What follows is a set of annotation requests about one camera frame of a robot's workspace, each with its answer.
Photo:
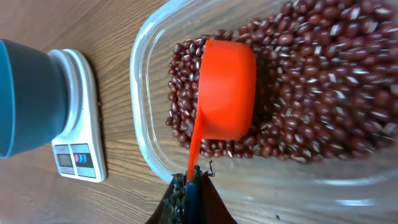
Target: orange plastic scoop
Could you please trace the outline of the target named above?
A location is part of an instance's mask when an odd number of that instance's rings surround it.
[[[256,56],[242,43],[208,40],[203,54],[198,108],[188,160],[193,177],[202,139],[239,139],[250,127],[256,90]]]

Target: kitchen scale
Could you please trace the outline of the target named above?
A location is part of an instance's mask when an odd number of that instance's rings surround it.
[[[62,177],[101,182],[106,167],[93,72],[77,50],[51,50],[48,55],[61,66],[68,88],[67,122],[52,141],[58,172]]]

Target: blue bowl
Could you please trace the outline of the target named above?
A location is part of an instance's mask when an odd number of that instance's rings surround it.
[[[43,146],[67,120],[67,87],[47,54],[0,40],[0,158]]]

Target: transparent bin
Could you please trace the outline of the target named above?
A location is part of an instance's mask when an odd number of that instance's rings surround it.
[[[167,75],[177,42],[236,29],[254,17],[278,12],[284,1],[171,0],[151,15],[134,43],[131,98],[138,144],[149,167],[163,180],[185,172],[188,151],[165,125],[170,109]],[[301,165],[253,157],[213,160],[212,179],[223,198],[316,210],[390,210],[398,205],[398,153],[384,149],[365,161],[329,160]],[[208,170],[209,160],[200,159]]]

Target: wood grain surface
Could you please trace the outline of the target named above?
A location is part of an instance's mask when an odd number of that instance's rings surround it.
[[[92,184],[60,177],[49,146],[0,161],[0,223],[144,223],[150,217],[167,183],[147,166],[137,145],[129,60],[139,28],[165,2],[0,2],[0,38],[44,52],[77,49],[91,62],[103,104],[108,167],[108,178]],[[353,215],[225,203],[239,223],[398,223],[393,212]]]

